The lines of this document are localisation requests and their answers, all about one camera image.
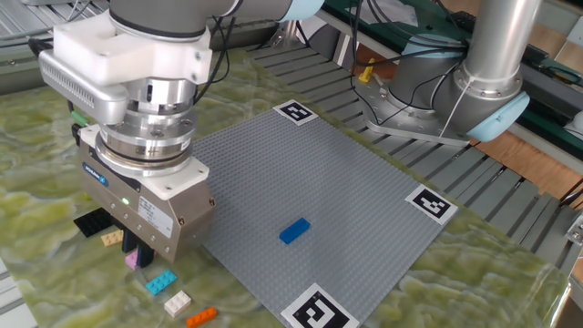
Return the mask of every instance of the orange lego brick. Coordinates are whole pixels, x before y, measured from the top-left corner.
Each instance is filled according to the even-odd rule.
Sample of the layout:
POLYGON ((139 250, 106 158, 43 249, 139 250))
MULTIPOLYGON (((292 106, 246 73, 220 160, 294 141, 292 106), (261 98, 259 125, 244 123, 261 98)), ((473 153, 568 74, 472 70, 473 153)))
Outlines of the orange lego brick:
POLYGON ((187 328, 195 328, 217 317, 217 309, 211 307, 186 321, 187 328))
POLYGON ((101 236, 101 240, 106 247, 120 244, 124 240, 124 231, 111 232, 105 236, 101 236))

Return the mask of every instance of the gray lego baseplate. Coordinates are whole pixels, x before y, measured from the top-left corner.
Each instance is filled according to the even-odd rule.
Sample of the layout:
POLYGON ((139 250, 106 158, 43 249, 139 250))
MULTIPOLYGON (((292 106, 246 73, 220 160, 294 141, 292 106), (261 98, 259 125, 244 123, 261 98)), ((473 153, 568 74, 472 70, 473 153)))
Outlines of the gray lego baseplate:
POLYGON ((419 182, 320 118, 275 111, 197 141, 218 210, 205 247, 277 318, 315 282, 360 323, 444 227, 419 182), (280 233, 312 226, 290 245, 280 233))

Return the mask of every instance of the label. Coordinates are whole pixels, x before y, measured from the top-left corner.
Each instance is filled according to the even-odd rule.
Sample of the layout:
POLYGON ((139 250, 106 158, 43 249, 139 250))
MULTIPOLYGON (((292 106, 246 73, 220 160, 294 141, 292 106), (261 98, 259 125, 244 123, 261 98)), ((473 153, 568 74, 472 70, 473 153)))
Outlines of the label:
POLYGON ((446 224, 457 212, 456 205, 424 185, 417 187, 405 200, 441 225, 446 224))
POLYGON ((186 149, 186 147, 188 147, 188 146, 189 146, 189 144, 190 144, 190 139, 189 139, 189 140, 187 140, 187 141, 184 141, 184 142, 182 143, 182 147, 180 147, 180 151, 182 151, 182 150, 186 149))
POLYGON ((281 316, 293 328, 356 328, 359 324, 317 283, 283 310, 281 316))
POLYGON ((174 220, 144 196, 139 197, 138 214, 167 238, 172 236, 174 220))
POLYGON ((273 109, 275 109, 275 111, 280 113, 285 118, 295 123, 295 125, 298 127, 318 118, 316 113, 312 112, 295 100, 290 100, 284 104, 274 107, 273 109))
POLYGON ((101 174, 99 174, 99 172, 88 166, 86 162, 83 162, 83 170, 87 172, 91 177, 99 181, 99 183, 106 186, 106 188, 109 187, 109 181, 107 181, 106 177, 102 176, 101 174))

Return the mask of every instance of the white lego brick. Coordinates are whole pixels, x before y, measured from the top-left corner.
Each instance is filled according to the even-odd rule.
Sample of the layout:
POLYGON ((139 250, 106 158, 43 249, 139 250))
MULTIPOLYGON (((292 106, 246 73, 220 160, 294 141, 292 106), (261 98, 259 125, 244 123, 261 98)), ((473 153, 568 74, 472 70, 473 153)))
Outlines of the white lego brick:
POLYGON ((166 310, 172 318, 176 318, 177 315, 190 305, 190 302, 192 302, 192 300, 189 296, 185 292, 180 291, 164 304, 164 310, 166 310))
POLYGON ((22 304, 0 315, 0 327, 33 328, 37 327, 35 317, 26 304, 22 304))

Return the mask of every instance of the light blue lego brick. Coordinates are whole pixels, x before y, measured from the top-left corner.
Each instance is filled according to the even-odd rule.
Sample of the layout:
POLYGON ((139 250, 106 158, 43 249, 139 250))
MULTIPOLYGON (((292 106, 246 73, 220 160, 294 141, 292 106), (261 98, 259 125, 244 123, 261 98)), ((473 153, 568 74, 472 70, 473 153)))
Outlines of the light blue lego brick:
POLYGON ((166 270, 164 273, 160 274, 156 279, 149 282, 146 285, 146 289, 149 290, 154 296, 158 295, 160 292, 170 286, 178 278, 172 271, 166 270))

